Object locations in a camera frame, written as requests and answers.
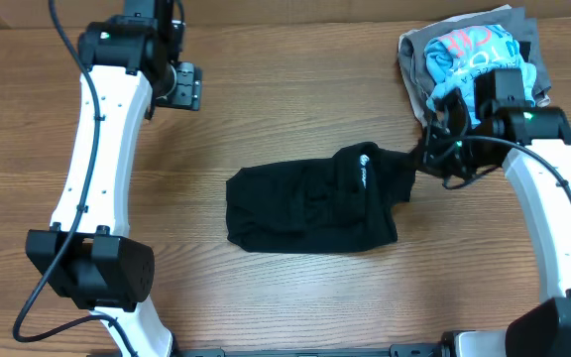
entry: white logo on garment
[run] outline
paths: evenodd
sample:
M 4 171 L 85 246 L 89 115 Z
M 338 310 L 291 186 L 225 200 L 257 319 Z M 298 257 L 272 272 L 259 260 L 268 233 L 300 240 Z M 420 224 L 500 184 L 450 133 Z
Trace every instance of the white logo on garment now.
M 369 162 L 369 157 L 367 155 L 361 155 L 361 173 L 362 173 L 362 181 L 363 187 L 367 188 L 367 169 L 365 165 Z

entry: wooden table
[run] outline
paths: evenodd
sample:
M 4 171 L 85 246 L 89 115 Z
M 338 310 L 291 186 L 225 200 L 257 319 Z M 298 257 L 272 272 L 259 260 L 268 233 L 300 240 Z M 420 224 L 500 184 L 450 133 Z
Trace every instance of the wooden table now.
M 241 167 L 325 158 L 362 141 L 410 150 L 418 126 L 396 62 L 424 23 L 189 28 L 203 109 L 159 109 L 141 131 L 132 238 L 156 252 L 152 296 L 182 348 L 382 347 L 496 329 L 538 303 L 528 233 L 497 172 L 448 192 L 418 175 L 394 209 L 397 244 L 353 255 L 248 254 L 226 240 L 225 181 Z M 571 19 L 539 22 L 550 95 L 571 121 Z M 71 37 L 80 32 L 74 29 Z M 78 72 L 55 31 L 0 31 L 0 356 L 115 348 L 99 323 L 33 344 L 11 337 L 40 274 L 24 254 L 62 191 Z M 85 315 L 47 288 L 23 328 Z

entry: folded black garment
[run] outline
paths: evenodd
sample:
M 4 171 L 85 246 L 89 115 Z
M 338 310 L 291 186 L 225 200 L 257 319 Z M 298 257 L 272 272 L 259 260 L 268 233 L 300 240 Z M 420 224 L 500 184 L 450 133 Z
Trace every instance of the folded black garment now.
M 350 253 L 398 241 L 392 206 L 415 181 L 406 153 L 362 143 L 331 159 L 240 170 L 226 182 L 228 240 L 248 252 Z

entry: light wood surface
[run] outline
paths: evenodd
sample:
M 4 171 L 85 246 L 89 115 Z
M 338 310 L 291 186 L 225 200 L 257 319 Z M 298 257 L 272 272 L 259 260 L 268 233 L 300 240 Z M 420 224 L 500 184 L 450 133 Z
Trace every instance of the light wood surface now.
M 183 59 L 204 69 L 203 109 L 159 109 L 144 124 L 130 193 L 132 238 L 156 253 L 152 296 L 182 348 L 435 341 L 450 329 L 504 328 L 537 305 L 528 233 L 501 171 L 457 192 L 418 175 L 411 203 L 394 209 L 400 240 L 371 252 L 248 254 L 226 240 L 225 181 L 241 167 L 326 158 L 362 141 L 413 147 L 396 53 L 399 35 L 423 25 L 189 28 Z M 539 31 L 550 95 L 571 120 L 571 19 L 540 21 Z M 62 191 L 78 76 L 55 31 L 0 31 L 0 356 L 115 348 L 99 323 L 27 345 L 10 333 L 40 277 L 26 232 L 48 227 Z M 46 289 L 23 333 L 82 315 Z
M 441 20 L 502 6 L 537 18 L 571 16 L 571 0 L 182 0 L 190 25 L 305 24 Z M 57 0 L 66 27 L 122 12 L 124 0 Z M 51 28 L 47 0 L 0 0 L 0 29 Z

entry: blue cloth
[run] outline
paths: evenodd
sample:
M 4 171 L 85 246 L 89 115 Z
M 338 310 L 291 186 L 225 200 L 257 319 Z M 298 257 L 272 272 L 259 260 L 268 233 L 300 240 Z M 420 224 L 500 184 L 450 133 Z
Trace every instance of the blue cloth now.
M 475 78 L 494 68 L 519 68 L 523 76 L 525 99 L 534 105 L 532 87 L 536 67 L 526 63 L 519 53 L 519 42 L 501 25 L 471 26 L 432 39 L 424 49 L 426 68 L 435 88 L 426 105 L 435 111 L 436 99 L 460 88 L 468 106 L 472 125 L 475 117 Z

